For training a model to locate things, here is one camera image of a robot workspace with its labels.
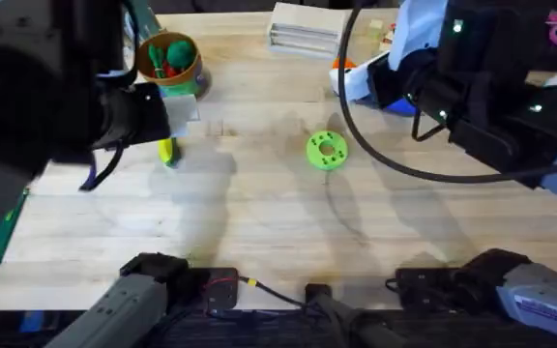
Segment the orange object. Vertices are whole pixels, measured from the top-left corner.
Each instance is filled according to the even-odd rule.
[[[346,69],[356,68],[356,65],[354,64],[354,62],[350,61],[349,58],[347,58],[347,61],[345,62],[345,68]],[[335,59],[335,62],[333,63],[333,69],[338,69],[338,58]]]

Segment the green toy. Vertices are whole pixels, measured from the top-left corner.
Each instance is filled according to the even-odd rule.
[[[169,45],[166,51],[166,61],[175,69],[184,71],[194,62],[194,47],[188,41],[179,41]]]
[[[325,155],[321,147],[332,149]],[[340,134],[322,130],[315,133],[307,142],[308,161],[322,170],[332,170],[341,166],[347,160],[347,142]]]
[[[164,69],[162,68],[162,62],[164,61],[164,50],[160,47],[156,47],[150,44],[149,47],[150,60],[154,66],[154,72],[156,72],[156,78],[165,78]]]

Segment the green object in bowl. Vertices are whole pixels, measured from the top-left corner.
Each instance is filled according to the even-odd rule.
[[[184,40],[172,43],[166,51],[166,61],[175,69],[186,70],[194,62],[194,48]]]
[[[162,69],[162,61],[164,61],[164,51],[160,47],[150,44],[149,48],[150,60],[156,72],[156,78],[165,78],[164,70]]]

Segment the red wire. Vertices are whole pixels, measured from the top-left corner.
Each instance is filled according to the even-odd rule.
[[[227,282],[227,281],[235,281],[234,278],[230,278],[230,277],[224,277],[224,278],[218,278],[218,279],[213,279],[208,281],[207,284],[203,285],[204,289],[208,289],[210,286],[218,284],[218,283],[222,283],[222,282]]]

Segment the black cable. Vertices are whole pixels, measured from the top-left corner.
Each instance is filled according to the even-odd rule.
[[[340,101],[340,108],[345,118],[345,123],[347,128],[351,131],[356,139],[356,142],[374,159],[382,162],[383,164],[389,166],[393,170],[400,173],[413,176],[419,179],[430,180],[439,183],[450,183],[450,184],[486,184],[486,183],[498,183],[504,181],[512,181],[525,179],[528,177],[541,177],[545,175],[557,173],[557,164],[551,165],[549,167],[522,170],[510,173],[499,173],[499,174],[488,174],[488,175],[477,175],[477,176],[456,176],[456,175],[444,175],[425,172],[423,170],[414,169],[405,166],[401,163],[389,159],[386,156],[380,154],[375,150],[360,133],[354,119],[349,111],[349,105],[347,104],[347,99],[345,97],[345,61],[347,60],[347,46],[349,43],[349,37],[351,36],[352,30],[354,29],[354,24],[356,23],[356,18],[362,9],[362,0],[355,1],[354,10],[352,11],[349,19],[347,20],[347,25],[345,26],[345,31],[340,39],[340,47],[338,51],[338,99]]]
[[[239,276],[240,281],[243,281],[244,283],[248,283],[250,278],[248,278],[247,276]],[[294,299],[291,299],[285,295],[282,295],[281,293],[278,293],[274,290],[272,290],[271,288],[269,288],[268,286],[266,286],[264,283],[262,283],[261,281],[257,280],[255,283],[255,287],[258,287],[259,289],[267,292],[268,294],[276,297],[277,299],[283,300],[285,302],[287,302],[288,304],[292,304],[295,306],[298,306],[300,308],[306,308],[308,307],[306,304],[301,303],[300,301],[296,301]]]
[[[386,279],[386,283],[384,284],[386,288],[394,293],[398,293],[398,286],[396,282],[396,278]]]
[[[98,185],[100,185],[104,181],[104,179],[106,179],[109,175],[111,175],[113,170],[115,170],[115,167],[117,167],[117,164],[119,164],[120,160],[122,159],[122,155],[124,155],[124,148],[125,146],[122,143],[122,141],[119,141],[115,146],[115,154],[113,155],[113,158],[108,163],[106,168],[96,177],[93,177],[94,175],[96,175],[96,167],[95,167],[96,164],[92,163],[92,168],[90,169],[90,175],[85,181],[85,183],[79,188],[79,190],[82,191],[94,190],[95,188],[98,187]]]
[[[437,126],[433,127],[432,129],[428,130],[425,134],[419,135],[419,131],[421,128],[421,115],[423,112],[420,109],[416,109],[416,113],[414,114],[414,121],[412,122],[412,139],[417,142],[423,142],[428,140],[433,135],[439,133],[446,129],[446,125],[438,124]]]

